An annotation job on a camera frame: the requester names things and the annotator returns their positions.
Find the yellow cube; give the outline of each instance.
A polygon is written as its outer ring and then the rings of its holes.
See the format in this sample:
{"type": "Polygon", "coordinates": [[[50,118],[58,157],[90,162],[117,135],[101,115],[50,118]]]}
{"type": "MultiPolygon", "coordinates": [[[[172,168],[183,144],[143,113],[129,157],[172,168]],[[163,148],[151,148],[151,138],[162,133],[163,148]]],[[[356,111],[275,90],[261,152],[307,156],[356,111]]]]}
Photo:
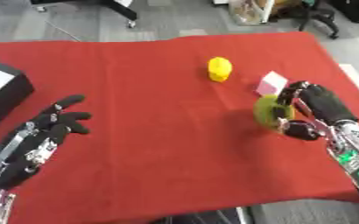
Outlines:
{"type": "Polygon", "coordinates": [[[229,60],[216,57],[208,62],[209,78],[213,81],[224,82],[231,74],[233,66],[229,60]]]}

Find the plastic bag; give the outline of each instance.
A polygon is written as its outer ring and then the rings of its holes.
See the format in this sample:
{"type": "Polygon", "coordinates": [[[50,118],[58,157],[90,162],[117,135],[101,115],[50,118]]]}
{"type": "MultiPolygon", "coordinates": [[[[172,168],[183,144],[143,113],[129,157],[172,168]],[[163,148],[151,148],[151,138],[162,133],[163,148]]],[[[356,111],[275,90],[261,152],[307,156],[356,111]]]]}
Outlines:
{"type": "Polygon", "coordinates": [[[230,0],[229,11],[239,25],[259,25],[261,17],[252,0],[230,0]]]}

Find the office chair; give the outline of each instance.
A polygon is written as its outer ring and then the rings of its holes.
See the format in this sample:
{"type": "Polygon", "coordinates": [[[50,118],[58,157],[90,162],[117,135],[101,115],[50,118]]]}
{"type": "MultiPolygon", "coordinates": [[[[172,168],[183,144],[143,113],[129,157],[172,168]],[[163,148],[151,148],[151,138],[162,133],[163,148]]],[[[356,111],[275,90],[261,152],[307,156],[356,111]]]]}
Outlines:
{"type": "MultiPolygon", "coordinates": [[[[31,4],[34,5],[37,11],[43,12],[46,11],[45,4],[57,4],[57,3],[66,3],[66,2],[81,2],[85,0],[31,0],[31,4]]],[[[136,26],[137,13],[131,10],[129,7],[124,6],[123,4],[117,2],[116,0],[98,0],[98,4],[107,7],[120,15],[128,19],[127,26],[133,28],[136,26]]]]}
{"type": "Polygon", "coordinates": [[[321,0],[316,0],[314,5],[302,2],[298,6],[284,9],[280,11],[275,18],[297,18],[300,20],[299,30],[302,32],[305,30],[310,20],[317,20],[327,25],[332,33],[329,35],[331,39],[339,38],[339,28],[334,23],[334,11],[328,9],[321,9],[321,0]]]}

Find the green ball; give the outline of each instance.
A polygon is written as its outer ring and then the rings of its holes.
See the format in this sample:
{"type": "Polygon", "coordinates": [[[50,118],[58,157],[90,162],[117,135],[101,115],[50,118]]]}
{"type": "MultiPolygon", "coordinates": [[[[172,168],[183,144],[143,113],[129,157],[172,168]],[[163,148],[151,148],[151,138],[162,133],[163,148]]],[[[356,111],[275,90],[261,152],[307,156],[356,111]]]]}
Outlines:
{"type": "Polygon", "coordinates": [[[274,94],[267,94],[258,99],[253,107],[253,115],[256,121],[263,125],[265,128],[276,130],[278,128],[278,120],[272,114],[272,108],[278,107],[285,109],[287,120],[295,118],[295,110],[293,106],[282,106],[276,103],[277,96],[274,94]]]}

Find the chair wheel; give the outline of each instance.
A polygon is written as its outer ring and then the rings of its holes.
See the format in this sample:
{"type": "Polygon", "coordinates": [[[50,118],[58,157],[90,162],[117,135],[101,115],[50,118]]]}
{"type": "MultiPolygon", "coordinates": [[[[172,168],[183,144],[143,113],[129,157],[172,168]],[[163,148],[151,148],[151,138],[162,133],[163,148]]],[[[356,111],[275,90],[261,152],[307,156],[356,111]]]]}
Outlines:
{"type": "Polygon", "coordinates": [[[47,9],[45,6],[37,6],[35,7],[35,9],[38,11],[38,12],[47,12],[47,9]]]}
{"type": "Polygon", "coordinates": [[[132,29],[136,26],[136,21],[129,20],[128,24],[126,25],[128,28],[132,29]]]}
{"type": "Polygon", "coordinates": [[[339,38],[339,35],[337,35],[337,33],[334,33],[334,34],[331,34],[329,37],[331,39],[337,39],[337,38],[339,38]]]}

